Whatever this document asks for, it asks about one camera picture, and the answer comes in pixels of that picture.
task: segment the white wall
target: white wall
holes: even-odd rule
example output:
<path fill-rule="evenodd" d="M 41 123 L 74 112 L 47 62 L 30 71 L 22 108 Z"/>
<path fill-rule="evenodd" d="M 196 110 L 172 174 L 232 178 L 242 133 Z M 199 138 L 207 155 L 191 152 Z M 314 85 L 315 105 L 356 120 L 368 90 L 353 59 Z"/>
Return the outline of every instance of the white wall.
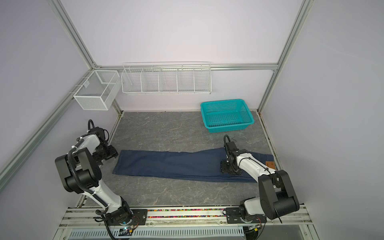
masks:
<path fill-rule="evenodd" d="M 1 239 L 52 239 L 68 207 L 79 199 L 67 192 L 55 166 L 55 159 L 66 154 L 76 138 L 86 134 L 88 119 L 111 132 L 116 120 L 109 111 L 82 110 L 73 101 L 43 142 L 0 192 Z"/>
<path fill-rule="evenodd" d="M 383 12 L 317 0 L 262 112 L 320 239 L 384 239 Z"/>
<path fill-rule="evenodd" d="M 0 167 L 88 70 L 45 0 L 0 1 Z"/>
<path fill-rule="evenodd" d="M 257 109 L 271 79 L 271 70 L 212 71 L 211 94 L 117 95 L 124 111 L 198 110 L 200 103 L 225 99 L 243 99 Z"/>
<path fill-rule="evenodd" d="M 63 0 L 98 65 L 276 63 L 302 0 Z"/>

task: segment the turquoise basket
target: turquoise basket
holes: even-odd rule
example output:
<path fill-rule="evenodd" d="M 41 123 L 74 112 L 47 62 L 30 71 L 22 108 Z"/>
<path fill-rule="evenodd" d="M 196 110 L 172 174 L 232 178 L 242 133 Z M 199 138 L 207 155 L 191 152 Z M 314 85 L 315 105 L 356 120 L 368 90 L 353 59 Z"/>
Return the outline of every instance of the turquoise basket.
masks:
<path fill-rule="evenodd" d="M 242 99 L 202 103 L 201 115 L 209 132 L 241 130 L 255 122 Z"/>

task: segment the white label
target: white label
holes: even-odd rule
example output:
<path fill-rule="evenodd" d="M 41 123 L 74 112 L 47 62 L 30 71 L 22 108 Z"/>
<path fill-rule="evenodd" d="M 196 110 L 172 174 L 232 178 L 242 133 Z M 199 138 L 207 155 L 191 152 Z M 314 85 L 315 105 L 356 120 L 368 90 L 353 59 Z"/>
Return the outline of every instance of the white label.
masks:
<path fill-rule="evenodd" d="M 87 88 L 89 85 L 89 80 L 87 80 L 85 83 L 84 83 L 84 87 Z"/>

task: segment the white mesh basket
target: white mesh basket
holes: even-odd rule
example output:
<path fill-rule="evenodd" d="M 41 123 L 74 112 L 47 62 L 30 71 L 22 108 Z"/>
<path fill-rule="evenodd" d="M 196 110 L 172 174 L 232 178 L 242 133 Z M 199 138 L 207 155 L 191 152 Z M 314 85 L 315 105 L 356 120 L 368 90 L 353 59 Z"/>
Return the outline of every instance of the white mesh basket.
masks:
<path fill-rule="evenodd" d="M 120 88 L 117 71 L 94 70 L 73 97 L 84 110 L 108 110 Z"/>
<path fill-rule="evenodd" d="M 121 73 L 126 94 L 211 93 L 210 65 L 125 67 Z"/>

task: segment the mesh basket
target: mesh basket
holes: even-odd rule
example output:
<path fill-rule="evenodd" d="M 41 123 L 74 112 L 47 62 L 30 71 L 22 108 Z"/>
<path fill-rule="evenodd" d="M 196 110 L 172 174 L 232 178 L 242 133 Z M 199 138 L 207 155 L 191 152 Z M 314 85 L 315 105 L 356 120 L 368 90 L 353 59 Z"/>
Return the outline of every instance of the mesh basket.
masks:
<path fill-rule="evenodd" d="M 209 65 L 166 68 L 124 68 L 122 91 L 126 94 L 211 93 Z"/>
<path fill-rule="evenodd" d="M 84 110 L 108 110 L 120 88 L 117 71 L 94 70 L 73 97 Z"/>
<path fill-rule="evenodd" d="M 255 122 L 242 99 L 202 103 L 201 115 L 209 132 L 241 130 Z"/>

